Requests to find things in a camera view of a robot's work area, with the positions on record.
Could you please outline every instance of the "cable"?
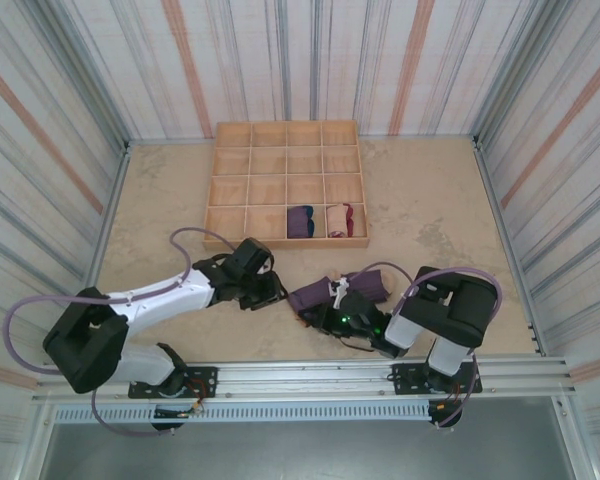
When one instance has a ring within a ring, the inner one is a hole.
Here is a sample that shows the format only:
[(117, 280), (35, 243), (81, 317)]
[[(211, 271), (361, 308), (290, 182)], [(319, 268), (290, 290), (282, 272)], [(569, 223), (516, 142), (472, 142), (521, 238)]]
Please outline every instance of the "cable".
[(91, 413), (98, 421), (100, 425), (109, 430), (110, 432), (117, 433), (118, 435), (122, 435), (124, 437), (136, 437), (136, 438), (147, 438), (147, 437), (159, 437), (161, 435), (166, 435), (167, 433), (171, 433), (173, 435), (174, 429), (171, 428), (169, 430), (162, 430), (156, 432), (136, 432), (134, 430), (127, 430), (126, 428), (117, 428), (107, 423), (104, 418), (100, 416), (98, 410), (96, 409), (96, 392), (98, 389), (96, 388), (93, 392), (91, 392)]
[(182, 227), (169, 235), (169, 243), (174, 246), (176, 250), (178, 250), (185, 259), (186, 265), (185, 270), (180, 276), (180, 278), (173, 282), (171, 285), (167, 285), (166, 287), (160, 288), (158, 290), (154, 290), (152, 292), (143, 293), (141, 295), (136, 295), (135, 297), (128, 298), (87, 298), (87, 297), (76, 297), (70, 295), (37, 295), (34, 297), (23, 298), (22, 300), (13, 304), (13, 306), (7, 311), (4, 321), (2, 322), (2, 341), (4, 342), (4, 346), (9, 352), (9, 355), (22, 367), (27, 370), (31, 370), (32, 372), (42, 373), (45, 375), (61, 375), (61, 372), (55, 368), (41, 368), (32, 363), (27, 362), (24, 358), (20, 356), (20, 354), (16, 351), (13, 346), (13, 342), (11, 341), (11, 322), (13, 321), (13, 317), (15, 313), (25, 305), (30, 303), (37, 302), (69, 302), (69, 303), (80, 303), (86, 305), (120, 305), (123, 303), (129, 303), (138, 300), (145, 300), (147, 298), (156, 297), (158, 295), (162, 295), (164, 293), (170, 292), (171, 290), (177, 288), (183, 281), (187, 279), (189, 273), (191, 273), (191, 257), (189, 253), (175, 241), (175, 237), (182, 232), (200, 232), (206, 235), (211, 235), (212, 237), (217, 238), (222, 241), (225, 245), (227, 245), (231, 250), (235, 250), (235, 247), (229, 243), (228, 240), (218, 235), (215, 232), (207, 230), (206, 228), (199, 227)]
[(494, 277), (490, 273), (487, 273), (483, 270), (479, 270), (479, 269), (473, 268), (473, 267), (441, 268), (440, 270), (435, 270), (433, 272), (427, 273), (425, 275), (422, 275), (421, 277), (416, 278), (415, 281), (411, 283), (409, 288), (407, 288), (404, 291), (404, 293), (402, 294), (402, 297), (400, 298), (400, 300), (394, 307), (392, 314), (395, 315), (396, 313), (398, 313), (400, 311), (400, 309), (404, 305), (404, 302), (407, 300), (407, 298), (410, 297), (411, 294), (415, 292), (416, 287), (418, 285), (420, 285), (422, 282), (426, 282), (427, 280), (431, 280), (432, 278), (440, 277), (440, 276), (446, 275), (448, 273), (470, 273), (472, 275), (478, 275), (480, 277), (487, 279), (494, 286), (494, 288), (496, 289), (497, 295), (496, 295), (496, 304), (493, 307), (493, 312), (491, 313), (491, 318), (489, 319), (489, 322), (491, 322), (491, 320), (493, 320), (493, 317), (495, 317), (496, 314), (498, 313), (498, 310), (500, 310), (500, 306), (502, 305), (502, 297), (503, 297), (502, 287), (498, 283), (498, 280), (496, 280), (496, 277)]
[[(198, 395), (198, 392), (196, 392), (196, 389), (193, 386), (193, 384), (189, 383), (189, 382), (198, 383), (200, 385), (200, 392), (202, 393), (202, 395)], [(189, 390), (191, 390), (193, 392), (193, 394), (196, 397), (198, 397), (198, 401), (200, 402), (200, 406), (202, 407), (202, 410), (204, 411), (204, 405), (202, 404), (202, 400), (204, 400), (205, 398), (207, 398), (207, 387), (205, 387), (204, 382), (202, 380), (200, 380), (199, 378), (188, 378), (185, 381), (185, 384), (189, 388)]]
[(473, 389), (476, 386), (476, 379), (478, 377), (478, 359), (476, 358), (476, 354), (475, 353), (471, 354), (471, 358), (473, 359), (473, 373), (471, 375), (471, 383), (469, 384), (469, 388), (467, 389), (467, 394), (464, 396), (464, 398), (460, 402), (460, 405), (458, 405), (458, 408), (456, 408), (452, 414), (450, 414), (443, 421), (438, 422), (436, 424), (438, 427), (444, 427), (447, 423), (449, 423), (455, 417), (457, 417), (458, 415), (460, 415), (460, 412), (462, 411), (462, 409), (466, 405), (467, 401), (469, 401), (469, 397), (473, 393)]
[(460, 396), (460, 384), (456, 382), (456, 396), (453, 399), (453, 403), (458, 403), (458, 397)]
[(375, 262), (372, 263), (371, 265), (367, 265), (366, 267), (364, 267), (362, 270), (360, 270), (359, 272), (354, 273), (353, 275), (351, 275), (351, 278), (349, 278), (349, 280), (353, 280), (354, 278), (356, 278), (358, 275), (366, 272), (367, 270), (371, 270), (373, 267), (377, 267), (378, 265), (386, 265), (387, 267), (393, 267), (396, 270), (398, 270), (400, 273), (402, 273), (405, 277), (407, 277), (407, 280), (409, 280), (409, 283), (413, 283), (413, 278), (411, 278), (411, 275), (409, 275), (407, 273), (407, 271), (405, 269), (403, 269), (401, 266), (396, 265), (395, 263), (392, 262)]
[(360, 350), (361, 352), (369, 352), (369, 353), (375, 352), (375, 350), (372, 348), (358, 347), (356, 345), (351, 345), (350, 343), (346, 343), (344, 340), (342, 340), (342, 338), (339, 338), (338, 340), (340, 340), (340, 343), (343, 344), (345, 347), (349, 347), (354, 350)]

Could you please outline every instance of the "black bracket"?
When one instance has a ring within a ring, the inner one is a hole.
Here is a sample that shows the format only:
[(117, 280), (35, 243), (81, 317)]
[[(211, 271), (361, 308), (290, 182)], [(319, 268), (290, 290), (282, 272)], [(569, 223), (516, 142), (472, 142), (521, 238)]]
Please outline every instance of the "black bracket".
[(165, 399), (165, 398), (213, 398), (216, 396), (218, 386), (217, 367), (189, 367), (186, 370), (185, 383), (191, 387), (183, 386), (175, 395), (165, 396), (158, 389), (159, 386), (135, 383), (129, 385), (129, 398), (133, 399)]
[[(425, 375), (425, 363), (397, 363), (391, 366), (391, 373), (387, 380), (393, 382), (396, 395), (430, 395), (435, 393), (448, 394), (453, 392), (441, 392), (430, 387)], [(463, 362), (460, 370), (452, 380), (453, 384), (460, 386), (459, 394), (467, 393), (473, 375), (473, 363)], [(480, 375), (476, 379), (472, 393), (482, 392), (482, 381)]]

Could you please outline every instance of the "compartment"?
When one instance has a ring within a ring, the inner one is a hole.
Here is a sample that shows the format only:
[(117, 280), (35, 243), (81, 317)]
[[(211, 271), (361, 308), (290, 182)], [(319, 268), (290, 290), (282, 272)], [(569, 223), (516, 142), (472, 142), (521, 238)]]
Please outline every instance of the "compartment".
[(251, 175), (285, 173), (287, 151), (281, 148), (252, 148)]
[(326, 203), (362, 203), (360, 174), (325, 175)]
[(324, 203), (322, 175), (289, 175), (287, 177), (287, 203), (314, 205)]
[(322, 173), (320, 147), (288, 148), (287, 173)]
[(325, 173), (358, 173), (358, 147), (324, 147), (322, 150)]
[(216, 148), (213, 175), (246, 175), (249, 173), (248, 148)]
[[(351, 208), (353, 208), (353, 215), (351, 219), (353, 220), (353, 235), (347, 238), (361, 238), (367, 237), (367, 216), (365, 213), (364, 204), (362, 203), (349, 203)], [(329, 207), (333, 207), (334, 205), (327, 205), (325, 207), (325, 211)], [(329, 232), (329, 224), (326, 222), (325, 235)]]
[(322, 122), (323, 145), (356, 145), (355, 120)]
[(251, 145), (251, 124), (218, 123), (216, 147), (248, 147)]
[(248, 177), (211, 177), (209, 205), (245, 205)]
[(320, 122), (288, 122), (289, 145), (320, 145)]
[(258, 240), (284, 239), (287, 235), (286, 207), (247, 207), (246, 236)]
[[(204, 228), (216, 232), (227, 240), (244, 238), (245, 207), (209, 207)], [(205, 235), (205, 240), (218, 241), (215, 237)]]
[(284, 205), (284, 175), (251, 177), (249, 182), (249, 205)]
[(253, 124), (254, 147), (285, 146), (287, 144), (287, 124), (285, 122), (264, 122)]

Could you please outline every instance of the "wooden grid organizer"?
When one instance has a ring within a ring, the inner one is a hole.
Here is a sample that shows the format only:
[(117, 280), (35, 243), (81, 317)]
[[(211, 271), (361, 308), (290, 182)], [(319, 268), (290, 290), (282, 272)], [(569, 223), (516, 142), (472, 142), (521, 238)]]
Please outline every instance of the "wooden grid organizer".
[[(326, 209), (353, 207), (348, 238), (327, 236)], [(287, 238), (287, 210), (314, 208), (313, 238)], [(355, 121), (218, 123), (205, 228), (237, 245), (254, 237), (270, 248), (364, 248), (369, 225)], [(205, 236), (204, 246), (222, 249)]]

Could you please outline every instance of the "purple cable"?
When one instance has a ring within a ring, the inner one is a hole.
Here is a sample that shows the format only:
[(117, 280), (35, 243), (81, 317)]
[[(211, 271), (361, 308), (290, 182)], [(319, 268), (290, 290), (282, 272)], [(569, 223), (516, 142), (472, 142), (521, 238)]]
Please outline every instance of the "purple cable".
[(361, 273), (366, 272), (367, 270), (371, 270), (373, 267), (377, 267), (378, 265), (386, 265), (388, 267), (393, 267), (396, 270), (398, 270), (400, 273), (402, 273), (405, 277), (407, 277), (407, 280), (409, 280), (409, 283), (413, 283), (413, 278), (411, 278), (411, 275), (409, 275), (407, 273), (407, 271), (405, 269), (403, 269), (402, 267), (400, 267), (399, 265), (396, 265), (395, 263), (391, 263), (391, 262), (375, 262), (372, 263), (371, 265), (367, 265), (366, 267), (364, 267), (362, 270), (360, 270), (359, 272), (353, 274), (351, 276), (351, 278), (349, 280), (353, 280), (354, 278), (356, 278), (358, 275), (360, 275)]
[[(494, 286), (494, 288), (496, 289), (496, 297), (497, 298), (496, 298), (496, 304), (493, 306), (493, 311), (491, 312), (491, 318), (489, 318), (489, 322), (491, 322), (491, 320), (493, 320), (493, 317), (495, 317), (496, 314), (498, 313), (498, 310), (500, 310), (500, 306), (502, 305), (502, 297), (503, 297), (502, 287), (500, 286), (500, 283), (498, 283), (498, 280), (496, 280), (496, 277), (494, 277), (490, 273), (487, 273), (485, 271), (482, 271), (482, 270), (479, 270), (479, 269), (473, 268), (473, 267), (442, 268), (440, 270), (435, 270), (431, 273), (427, 273), (421, 277), (416, 278), (415, 282), (413, 282), (409, 286), (409, 288), (407, 288), (405, 290), (405, 292), (402, 294), (402, 298), (400, 299), (398, 304), (393, 309), (393, 315), (395, 315), (396, 313), (398, 313), (400, 311), (400, 309), (402, 308), (402, 305), (404, 305), (404, 302), (407, 300), (408, 297), (411, 296), (412, 293), (415, 292), (415, 289), (419, 284), (421, 284), (422, 282), (426, 282), (427, 280), (430, 280), (432, 278), (446, 275), (448, 273), (470, 273), (472, 275), (478, 275), (480, 277), (487, 279)], [(438, 427), (444, 427), (452, 419), (454, 419), (456, 416), (458, 416), (460, 414), (460, 412), (462, 411), (462, 409), (464, 408), (464, 406), (466, 405), (467, 400), (469, 400), (469, 397), (473, 393), (473, 389), (476, 385), (476, 375), (478, 374), (478, 360), (476, 359), (475, 353), (471, 352), (471, 356), (473, 357), (473, 375), (471, 377), (471, 383), (469, 384), (469, 389), (467, 390), (467, 394), (462, 399), (462, 402), (460, 402), (460, 405), (458, 405), (458, 408), (451, 415), (449, 415), (447, 418), (445, 418), (442, 422), (438, 423)]]
[(98, 389), (96, 388), (93, 392), (91, 392), (91, 413), (98, 421), (100, 425), (109, 430), (110, 432), (117, 433), (118, 435), (122, 435), (124, 437), (136, 437), (136, 438), (147, 438), (147, 437), (159, 437), (161, 435), (166, 435), (167, 433), (171, 433), (173, 435), (173, 429), (169, 430), (160, 430), (157, 432), (135, 432), (133, 430), (127, 430), (126, 428), (116, 428), (113, 425), (107, 423), (104, 418), (100, 416), (98, 410), (96, 409), (96, 392)]
[[(156, 297), (158, 295), (162, 295), (164, 293), (170, 292), (174, 288), (177, 288), (183, 281), (187, 279), (189, 273), (191, 273), (191, 257), (189, 253), (175, 241), (176, 235), (182, 232), (200, 232), (206, 235), (211, 235), (212, 237), (217, 238), (221, 242), (223, 242), (227, 247), (231, 250), (235, 250), (235, 247), (231, 245), (231, 243), (226, 240), (224, 237), (218, 235), (215, 232), (207, 230), (206, 228), (199, 227), (182, 227), (175, 230), (171, 235), (169, 235), (169, 243), (173, 245), (176, 250), (182, 253), (182, 256), (185, 258), (185, 270), (180, 276), (179, 280), (173, 282), (171, 285), (167, 285), (166, 287), (160, 288), (158, 290), (154, 290), (152, 292), (143, 293), (142, 295), (136, 295), (135, 297), (131, 297), (131, 299), (126, 298), (86, 298), (86, 297), (75, 297), (69, 295), (37, 295), (34, 297), (23, 298), (22, 300), (16, 302), (8, 311), (4, 317), (4, 321), (2, 323), (2, 340), (4, 342), (4, 346), (9, 352), (9, 355), (18, 363), (20, 366), (36, 373), (42, 373), (46, 375), (62, 375), (59, 370), (51, 369), (51, 368), (40, 368), (32, 363), (27, 362), (24, 358), (20, 356), (20, 354), (16, 351), (13, 346), (13, 342), (11, 341), (11, 322), (13, 321), (13, 316), (21, 307), (28, 305), (30, 303), (51, 301), (51, 302), (69, 302), (69, 303), (80, 303), (86, 305), (119, 305), (122, 303), (128, 303), (129, 301), (138, 301), (145, 300), (147, 298)], [(168, 433), (168, 431), (162, 432), (133, 432), (131, 430), (125, 429), (117, 429), (112, 427), (104, 419), (98, 414), (96, 410), (96, 390), (93, 391), (91, 395), (91, 411), (93, 412), (93, 416), (95, 419), (108, 430), (118, 433), (120, 435), (126, 435), (128, 437), (155, 437), (159, 435), (163, 435), (164, 433)]]
[(411, 283), (409, 288), (407, 288), (404, 291), (404, 293), (402, 294), (402, 298), (400, 298), (400, 301), (393, 308), (392, 314), (395, 315), (396, 313), (398, 313), (400, 311), (400, 309), (402, 308), (402, 305), (404, 305), (404, 302), (407, 300), (407, 298), (410, 297), (411, 294), (415, 292), (416, 287), (418, 285), (420, 285), (422, 282), (426, 282), (427, 280), (430, 280), (435, 277), (439, 277), (441, 275), (446, 275), (447, 273), (469, 273), (471, 275), (478, 275), (480, 277), (487, 279), (494, 286), (494, 288), (496, 289), (496, 293), (497, 293), (497, 299), (496, 299), (496, 304), (493, 307), (493, 313), (491, 314), (491, 319), (489, 321), (493, 320), (493, 317), (496, 316), (496, 314), (498, 313), (498, 310), (500, 310), (500, 306), (502, 305), (502, 295), (503, 295), (502, 287), (500, 287), (500, 284), (498, 283), (498, 280), (496, 280), (496, 277), (494, 277), (490, 273), (487, 273), (483, 270), (479, 270), (479, 269), (473, 268), (473, 267), (441, 268), (440, 270), (435, 270), (433, 272), (427, 273), (421, 277), (416, 278), (416, 280)]

